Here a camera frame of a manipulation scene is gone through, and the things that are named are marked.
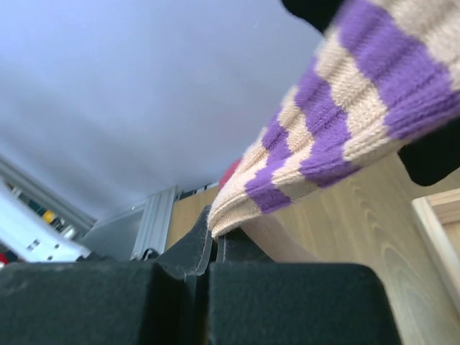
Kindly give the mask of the beige purple striped sock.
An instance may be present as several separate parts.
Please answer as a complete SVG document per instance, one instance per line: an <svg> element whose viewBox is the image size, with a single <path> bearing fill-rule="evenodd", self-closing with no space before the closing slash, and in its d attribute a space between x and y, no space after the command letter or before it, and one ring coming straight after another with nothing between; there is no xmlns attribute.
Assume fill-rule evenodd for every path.
<svg viewBox="0 0 460 345"><path fill-rule="evenodd" d="M214 200L214 239L237 228L272 258L304 257L272 212L459 117L459 3L345 1L311 66Z"/></svg>

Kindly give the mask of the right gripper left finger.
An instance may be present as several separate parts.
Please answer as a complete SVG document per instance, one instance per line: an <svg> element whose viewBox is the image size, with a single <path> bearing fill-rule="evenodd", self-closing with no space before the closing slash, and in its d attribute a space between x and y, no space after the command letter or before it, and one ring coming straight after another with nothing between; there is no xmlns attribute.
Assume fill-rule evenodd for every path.
<svg viewBox="0 0 460 345"><path fill-rule="evenodd" d="M10 264L1 271L3 344L204 344L208 209L155 259Z"/></svg>

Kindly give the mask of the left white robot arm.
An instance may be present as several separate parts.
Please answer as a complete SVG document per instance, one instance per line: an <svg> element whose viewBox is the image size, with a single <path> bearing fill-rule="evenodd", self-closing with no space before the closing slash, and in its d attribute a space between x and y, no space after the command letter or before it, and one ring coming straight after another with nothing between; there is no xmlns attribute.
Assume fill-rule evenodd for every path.
<svg viewBox="0 0 460 345"><path fill-rule="evenodd" d="M26 262L75 262L91 251L64 237L1 181L1 243Z"/></svg>

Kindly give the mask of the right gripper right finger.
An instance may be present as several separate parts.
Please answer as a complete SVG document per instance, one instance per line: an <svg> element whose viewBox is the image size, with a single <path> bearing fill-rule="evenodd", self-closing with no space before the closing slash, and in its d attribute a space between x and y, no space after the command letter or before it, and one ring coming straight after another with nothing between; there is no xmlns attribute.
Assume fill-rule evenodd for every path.
<svg viewBox="0 0 460 345"><path fill-rule="evenodd" d="M211 344L399 344L385 287L368 266L271 260L243 231L217 241Z"/></svg>

